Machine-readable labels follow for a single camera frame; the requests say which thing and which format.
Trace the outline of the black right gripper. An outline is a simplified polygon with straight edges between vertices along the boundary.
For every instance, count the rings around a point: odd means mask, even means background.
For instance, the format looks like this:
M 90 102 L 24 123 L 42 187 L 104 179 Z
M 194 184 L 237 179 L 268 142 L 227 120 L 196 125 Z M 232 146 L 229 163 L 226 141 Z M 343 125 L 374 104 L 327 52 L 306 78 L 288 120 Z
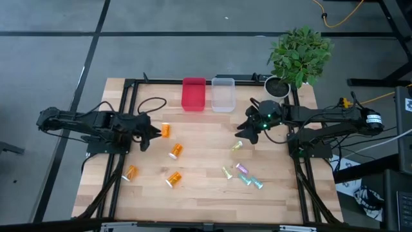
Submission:
M 248 130 L 249 141 L 251 144 L 256 144 L 260 131 L 270 130 L 283 123 L 283 112 L 278 102 L 272 100 L 259 102 L 256 99 L 250 99 L 250 101 L 252 106 L 245 112 L 247 119 L 237 127 L 237 130 Z

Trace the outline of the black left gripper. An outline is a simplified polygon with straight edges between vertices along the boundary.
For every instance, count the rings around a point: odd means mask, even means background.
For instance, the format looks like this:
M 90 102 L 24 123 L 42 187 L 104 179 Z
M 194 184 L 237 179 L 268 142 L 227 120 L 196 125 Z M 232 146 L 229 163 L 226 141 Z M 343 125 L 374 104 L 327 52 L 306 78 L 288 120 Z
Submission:
M 130 119 L 133 123 L 131 140 L 139 143 L 140 151 L 146 151 L 148 149 L 151 139 L 162 136 L 161 130 L 151 125 L 151 119 L 147 114 L 144 113 L 139 116 L 132 115 Z

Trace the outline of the clear plastic bin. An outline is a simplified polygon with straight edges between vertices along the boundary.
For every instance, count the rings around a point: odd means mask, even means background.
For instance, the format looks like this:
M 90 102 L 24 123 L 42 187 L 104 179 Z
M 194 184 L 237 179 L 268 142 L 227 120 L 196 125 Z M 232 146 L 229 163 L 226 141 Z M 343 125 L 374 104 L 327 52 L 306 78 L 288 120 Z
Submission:
M 211 106 L 213 112 L 228 113 L 236 107 L 235 80 L 232 78 L 213 78 Z

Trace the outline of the red plastic bin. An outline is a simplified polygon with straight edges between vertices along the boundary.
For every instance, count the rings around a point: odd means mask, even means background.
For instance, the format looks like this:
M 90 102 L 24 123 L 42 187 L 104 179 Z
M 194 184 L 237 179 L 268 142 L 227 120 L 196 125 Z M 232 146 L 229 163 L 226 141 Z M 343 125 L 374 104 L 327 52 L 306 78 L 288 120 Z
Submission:
M 182 82 L 181 105 L 185 111 L 203 111 L 205 108 L 206 79 L 186 77 Z

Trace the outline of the white plant pot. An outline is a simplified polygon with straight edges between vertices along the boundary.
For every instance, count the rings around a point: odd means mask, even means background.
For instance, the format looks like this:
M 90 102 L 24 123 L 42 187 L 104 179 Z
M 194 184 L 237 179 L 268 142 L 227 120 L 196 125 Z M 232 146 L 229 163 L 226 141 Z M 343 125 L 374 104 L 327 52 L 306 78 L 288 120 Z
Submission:
M 281 78 L 273 75 L 266 79 L 264 83 L 264 90 L 269 99 L 276 102 L 281 102 L 288 97 L 291 87 Z

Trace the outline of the green leafy plant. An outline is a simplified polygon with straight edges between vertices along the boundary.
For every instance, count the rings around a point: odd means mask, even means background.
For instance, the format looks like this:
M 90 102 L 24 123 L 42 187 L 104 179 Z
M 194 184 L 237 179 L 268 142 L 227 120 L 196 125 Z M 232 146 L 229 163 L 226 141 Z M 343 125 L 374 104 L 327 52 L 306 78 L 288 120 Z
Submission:
M 272 43 L 268 59 L 273 66 L 271 74 L 296 88 L 314 86 L 323 76 L 334 46 L 331 39 L 308 26 L 289 30 Z

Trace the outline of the white printed paper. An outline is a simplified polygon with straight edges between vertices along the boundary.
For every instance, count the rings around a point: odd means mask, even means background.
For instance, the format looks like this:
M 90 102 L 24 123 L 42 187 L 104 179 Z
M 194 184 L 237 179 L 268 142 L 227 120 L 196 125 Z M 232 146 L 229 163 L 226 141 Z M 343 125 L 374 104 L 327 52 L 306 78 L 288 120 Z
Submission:
M 332 158 L 327 159 L 327 161 L 330 162 L 330 164 L 332 165 L 332 169 L 334 170 L 337 167 L 337 163 L 339 161 L 339 156 L 338 155 L 333 155 Z M 339 170 L 342 171 L 346 168 L 351 168 L 352 166 L 357 166 L 359 165 L 358 162 L 352 161 L 352 160 L 348 160 L 348 159 L 342 159 L 341 160 L 341 165 Z M 362 179 L 357 179 L 357 180 L 351 180 L 349 182 L 342 182 L 339 184 L 336 184 L 336 190 L 339 193 L 343 193 L 347 196 L 353 197 L 354 193 L 360 189 L 362 186 Z

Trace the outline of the black white patterned bag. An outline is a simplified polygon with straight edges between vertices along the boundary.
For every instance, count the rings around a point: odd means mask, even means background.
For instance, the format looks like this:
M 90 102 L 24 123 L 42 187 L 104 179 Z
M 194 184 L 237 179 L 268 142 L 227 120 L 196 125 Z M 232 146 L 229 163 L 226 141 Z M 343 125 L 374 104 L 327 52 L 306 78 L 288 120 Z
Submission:
M 376 191 L 361 186 L 353 193 L 353 197 L 368 217 L 382 222 L 385 200 Z

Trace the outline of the grey chair base leg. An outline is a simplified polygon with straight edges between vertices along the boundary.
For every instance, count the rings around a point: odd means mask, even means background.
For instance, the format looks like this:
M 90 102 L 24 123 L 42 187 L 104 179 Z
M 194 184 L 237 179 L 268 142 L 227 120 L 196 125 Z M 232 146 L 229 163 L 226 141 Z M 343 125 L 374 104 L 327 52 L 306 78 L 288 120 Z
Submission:
M 11 145 L 9 143 L 0 141 L 0 154 L 2 152 L 12 152 L 12 153 L 15 153 L 16 155 L 22 155 L 24 153 L 24 149 Z

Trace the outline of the black computer case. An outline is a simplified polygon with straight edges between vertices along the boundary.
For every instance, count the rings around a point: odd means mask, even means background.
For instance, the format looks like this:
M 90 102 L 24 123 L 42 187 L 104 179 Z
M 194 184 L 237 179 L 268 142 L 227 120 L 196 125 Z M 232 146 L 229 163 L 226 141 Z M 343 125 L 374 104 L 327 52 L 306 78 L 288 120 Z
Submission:
M 412 86 L 395 88 L 399 170 L 412 175 Z

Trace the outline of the black box with vents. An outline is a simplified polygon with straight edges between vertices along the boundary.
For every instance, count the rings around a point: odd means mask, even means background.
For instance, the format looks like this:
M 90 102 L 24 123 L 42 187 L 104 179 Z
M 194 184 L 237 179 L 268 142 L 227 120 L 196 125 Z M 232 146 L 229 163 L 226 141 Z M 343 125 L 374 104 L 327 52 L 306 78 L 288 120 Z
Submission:
M 412 232 L 412 176 L 384 172 L 384 229 Z

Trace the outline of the black aluminium table frame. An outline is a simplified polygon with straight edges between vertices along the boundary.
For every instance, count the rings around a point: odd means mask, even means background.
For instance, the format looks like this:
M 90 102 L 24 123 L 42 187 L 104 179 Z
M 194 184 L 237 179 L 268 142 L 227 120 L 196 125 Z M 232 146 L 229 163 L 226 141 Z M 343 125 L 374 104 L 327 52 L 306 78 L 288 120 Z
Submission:
M 301 224 L 324 222 L 298 182 L 296 164 L 284 143 L 290 129 L 277 126 L 261 134 L 257 144 L 243 140 L 239 150 L 235 132 L 245 117 L 250 99 L 264 97 L 263 85 L 240 81 L 236 85 L 236 107 L 229 113 L 211 108 L 211 90 L 205 93 L 203 111 L 187 112 L 181 105 L 182 82 L 176 79 L 115 79 L 106 81 L 104 108 L 127 112 L 148 111 L 152 123 L 169 123 L 169 138 L 151 141 L 147 151 L 133 144 L 124 166 L 134 165 L 138 175 L 121 180 L 109 190 L 98 217 L 156 222 L 213 222 L 244 224 Z M 168 153 L 175 144 L 183 151 L 176 159 Z M 249 179 L 263 183 L 258 189 L 238 177 L 236 164 L 248 169 Z M 233 175 L 227 179 L 225 166 Z M 166 183 L 174 172 L 182 178 L 174 188 Z

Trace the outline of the black rail with silver brackets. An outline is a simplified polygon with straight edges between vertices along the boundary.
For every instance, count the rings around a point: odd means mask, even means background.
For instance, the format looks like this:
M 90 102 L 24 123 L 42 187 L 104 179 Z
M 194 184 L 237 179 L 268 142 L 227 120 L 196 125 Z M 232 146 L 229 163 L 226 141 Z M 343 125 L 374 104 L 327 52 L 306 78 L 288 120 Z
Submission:
M 81 218 L 50 222 L 37 222 L 26 224 L 10 224 L 0 226 L 0 232 L 82 232 L 97 229 L 112 229 L 115 227 L 174 227 L 194 228 L 202 231 L 217 229 L 255 229 L 288 232 L 398 232 L 385 229 L 349 226 L 347 224 L 325 224 L 308 222 L 303 225 L 293 224 L 239 224 L 239 223 L 213 223 L 213 222 L 156 222 L 156 221 L 116 221 L 112 218 Z

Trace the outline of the black desk leg frame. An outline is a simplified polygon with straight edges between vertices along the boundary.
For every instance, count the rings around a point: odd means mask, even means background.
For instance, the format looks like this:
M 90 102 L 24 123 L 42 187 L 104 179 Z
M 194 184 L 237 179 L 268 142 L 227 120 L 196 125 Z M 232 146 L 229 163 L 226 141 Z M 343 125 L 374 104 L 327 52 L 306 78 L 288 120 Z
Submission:
M 349 78 L 346 80 L 348 86 L 356 87 L 381 87 L 381 88 L 395 88 L 397 86 L 407 86 L 409 81 L 401 81 L 405 75 L 412 72 L 412 53 L 407 47 L 407 39 L 401 33 L 393 20 L 389 9 L 384 3 L 384 0 L 366 0 L 372 3 L 378 3 L 386 21 L 391 28 L 390 32 L 323 32 L 322 35 L 326 37 L 376 37 L 376 38 L 394 38 L 398 41 L 401 48 L 406 54 L 407 62 L 387 77 L 382 79 L 355 79 Z

